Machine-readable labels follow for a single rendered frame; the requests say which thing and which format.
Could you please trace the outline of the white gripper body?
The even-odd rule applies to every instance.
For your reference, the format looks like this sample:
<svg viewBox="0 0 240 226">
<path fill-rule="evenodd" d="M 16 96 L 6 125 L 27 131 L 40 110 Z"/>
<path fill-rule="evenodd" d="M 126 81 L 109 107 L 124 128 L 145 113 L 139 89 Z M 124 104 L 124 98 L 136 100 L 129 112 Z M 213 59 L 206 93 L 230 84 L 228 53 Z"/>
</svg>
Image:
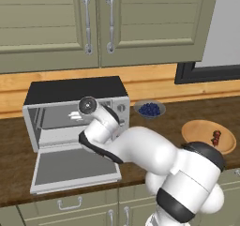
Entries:
<svg viewBox="0 0 240 226">
<path fill-rule="evenodd" d="M 83 119 L 83 117 L 80 115 L 79 112 L 71 112 L 68 117 L 71 119 L 71 120 L 76 120 L 76 121 L 80 121 Z"/>
</svg>

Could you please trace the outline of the silver toaster oven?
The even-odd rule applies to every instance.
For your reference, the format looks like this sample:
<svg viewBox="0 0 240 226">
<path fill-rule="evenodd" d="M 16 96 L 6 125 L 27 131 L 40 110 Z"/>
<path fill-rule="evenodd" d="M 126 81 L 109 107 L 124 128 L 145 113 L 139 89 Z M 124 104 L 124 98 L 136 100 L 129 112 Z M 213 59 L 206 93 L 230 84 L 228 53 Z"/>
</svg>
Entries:
<svg viewBox="0 0 240 226">
<path fill-rule="evenodd" d="M 79 102 L 92 97 L 101 105 L 112 108 L 126 123 L 113 134 L 118 137 L 129 127 L 129 97 L 118 76 L 32 82 L 22 106 L 24 121 L 33 151 L 45 146 L 57 146 L 78 141 L 78 134 L 91 119 L 71 120 L 78 112 Z M 117 106 L 124 104 L 123 112 Z"/>
</svg>

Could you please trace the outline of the silver toaster oven door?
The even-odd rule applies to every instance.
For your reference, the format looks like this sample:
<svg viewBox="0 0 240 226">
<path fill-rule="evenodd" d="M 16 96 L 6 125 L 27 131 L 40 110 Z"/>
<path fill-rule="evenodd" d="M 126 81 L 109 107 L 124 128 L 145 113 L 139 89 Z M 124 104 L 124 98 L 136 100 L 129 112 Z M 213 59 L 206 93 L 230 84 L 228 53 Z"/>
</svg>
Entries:
<svg viewBox="0 0 240 226">
<path fill-rule="evenodd" d="M 119 166 L 78 145 L 40 149 L 30 188 L 44 194 L 115 183 L 122 179 Z"/>
</svg>

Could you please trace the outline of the olive green base cupboard door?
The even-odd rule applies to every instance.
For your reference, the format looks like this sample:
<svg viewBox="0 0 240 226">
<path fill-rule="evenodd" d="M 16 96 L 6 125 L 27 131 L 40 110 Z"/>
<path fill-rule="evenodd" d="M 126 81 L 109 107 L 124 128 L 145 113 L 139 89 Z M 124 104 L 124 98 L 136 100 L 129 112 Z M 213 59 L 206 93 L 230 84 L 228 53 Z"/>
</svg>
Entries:
<svg viewBox="0 0 240 226">
<path fill-rule="evenodd" d="M 25 220 L 26 226 L 111 226 L 108 211 L 112 209 L 113 226 L 118 225 L 116 203 L 106 206 L 92 207 L 72 212 L 53 214 L 44 217 L 33 217 Z"/>
<path fill-rule="evenodd" d="M 156 210 L 155 203 L 141 203 L 140 201 L 120 203 L 119 226 L 124 226 L 126 223 L 125 206 L 129 207 L 129 226 L 145 226 L 145 222 Z"/>
<path fill-rule="evenodd" d="M 0 208 L 0 226 L 24 226 L 15 206 Z"/>
</svg>

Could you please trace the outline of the kebab skewer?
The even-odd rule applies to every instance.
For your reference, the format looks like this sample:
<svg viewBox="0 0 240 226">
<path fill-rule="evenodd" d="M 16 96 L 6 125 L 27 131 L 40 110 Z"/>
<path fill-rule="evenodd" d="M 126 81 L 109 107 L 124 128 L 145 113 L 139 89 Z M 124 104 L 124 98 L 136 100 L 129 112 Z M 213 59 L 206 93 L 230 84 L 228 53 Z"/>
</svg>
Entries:
<svg viewBox="0 0 240 226">
<path fill-rule="evenodd" d="M 211 139 L 211 142 L 214 147 L 218 146 L 220 136 L 221 136 L 220 130 L 215 130 L 213 132 L 213 138 Z"/>
</svg>

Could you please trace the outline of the grey bowl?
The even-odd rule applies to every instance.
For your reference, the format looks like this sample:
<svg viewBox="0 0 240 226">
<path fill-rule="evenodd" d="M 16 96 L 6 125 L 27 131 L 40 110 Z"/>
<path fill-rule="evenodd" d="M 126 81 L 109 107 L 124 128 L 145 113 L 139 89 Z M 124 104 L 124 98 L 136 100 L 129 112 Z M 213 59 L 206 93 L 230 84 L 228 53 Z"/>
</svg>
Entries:
<svg viewBox="0 0 240 226">
<path fill-rule="evenodd" d="M 139 113 L 139 109 L 142 107 L 142 105 L 145 104 L 145 103 L 151 103 L 151 102 L 156 103 L 156 104 L 158 105 L 158 107 L 160 108 L 160 115 L 151 117 L 151 116 L 145 116 L 145 115 L 140 114 L 140 113 Z M 134 104 L 134 110 L 135 110 L 136 113 L 138 113 L 140 116 L 142 116 L 142 117 L 144 117 L 144 118 L 154 119 L 154 118 L 157 118 L 157 117 L 165 114 L 165 112 L 166 112 L 166 107 L 165 107 L 162 103 L 160 103 L 159 101 L 157 101 L 157 100 L 145 99 L 145 100 L 139 100 L 139 101 L 137 101 L 137 102 Z"/>
</svg>

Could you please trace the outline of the blueberries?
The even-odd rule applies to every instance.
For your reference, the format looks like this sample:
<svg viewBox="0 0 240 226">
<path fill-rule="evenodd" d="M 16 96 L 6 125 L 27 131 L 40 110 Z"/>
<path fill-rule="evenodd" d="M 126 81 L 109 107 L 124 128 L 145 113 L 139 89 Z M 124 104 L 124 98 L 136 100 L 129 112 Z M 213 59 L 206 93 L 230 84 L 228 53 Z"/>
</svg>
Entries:
<svg viewBox="0 0 240 226">
<path fill-rule="evenodd" d="M 154 117 L 160 115 L 160 108 L 156 103 L 145 103 L 139 109 L 139 113 L 145 116 Z"/>
</svg>

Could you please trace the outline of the olive green drawer front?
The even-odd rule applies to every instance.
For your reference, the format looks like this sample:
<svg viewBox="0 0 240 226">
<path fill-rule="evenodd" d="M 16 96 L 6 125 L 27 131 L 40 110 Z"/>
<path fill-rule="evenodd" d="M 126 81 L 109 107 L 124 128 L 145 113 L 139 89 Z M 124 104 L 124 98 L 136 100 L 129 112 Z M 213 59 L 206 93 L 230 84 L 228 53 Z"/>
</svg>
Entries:
<svg viewBox="0 0 240 226">
<path fill-rule="evenodd" d="M 33 217 L 44 217 L 44 216 L 60 214 L 64 212 L 71 212 L 73 210 L 60 211 L 58 209 L 57 200 L 62 200 L 64 207 L 72 206 L 78 203 L 79 196 L 82 196 L 82 206 L 78 209 L 105 206 L 107 204 L 118 202 L 117 189 L 113 188 L 108 190 L 85 193 L 82 195 L 74 195 L 74 196 L 68 196 L 63 198 L 20 204 L 19 209 L 24 219 L 33 218 Z"/>
<path fill-rule="evenodd" d="M 240 226 L 240 176 L 234 174 L 235 170 L 225 171 L 219 180 L 225 197 L 219 211 L 221 226 Z"/>
</svg>

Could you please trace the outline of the round wooden plate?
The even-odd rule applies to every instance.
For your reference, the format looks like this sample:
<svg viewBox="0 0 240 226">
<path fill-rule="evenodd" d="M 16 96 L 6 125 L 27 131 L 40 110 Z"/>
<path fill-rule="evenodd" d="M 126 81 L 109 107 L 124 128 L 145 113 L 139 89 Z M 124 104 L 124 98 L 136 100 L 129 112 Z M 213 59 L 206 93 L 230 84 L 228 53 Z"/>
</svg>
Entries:
<svg viewBox="0 0 240 226">
<path fill-rule="evenodd" d="M 215 130 L 221 131 L 218 146 L 212 145 L 211 139 Z M 231 153 L 236 147 L 236 139 L 232 132 L 222 125 L 207 120 L 191 120 L 186 122 L 181 129 L 184 140 L 189 142 L 208 143 L 222 155 Z"/>
</svg>

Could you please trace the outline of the black framed window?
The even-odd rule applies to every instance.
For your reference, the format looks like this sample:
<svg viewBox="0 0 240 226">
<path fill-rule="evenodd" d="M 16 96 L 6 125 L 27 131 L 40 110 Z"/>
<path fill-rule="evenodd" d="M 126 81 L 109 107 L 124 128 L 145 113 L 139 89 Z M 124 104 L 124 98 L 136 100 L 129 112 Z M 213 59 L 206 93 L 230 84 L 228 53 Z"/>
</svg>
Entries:
<svg viewBox="0 0 240 226">
<path fill-rule="evenodd" d="M 217 0 L 201 62 L 177 65 L 174 83 L 240 80 L 240 0 Z"/>
</svg>

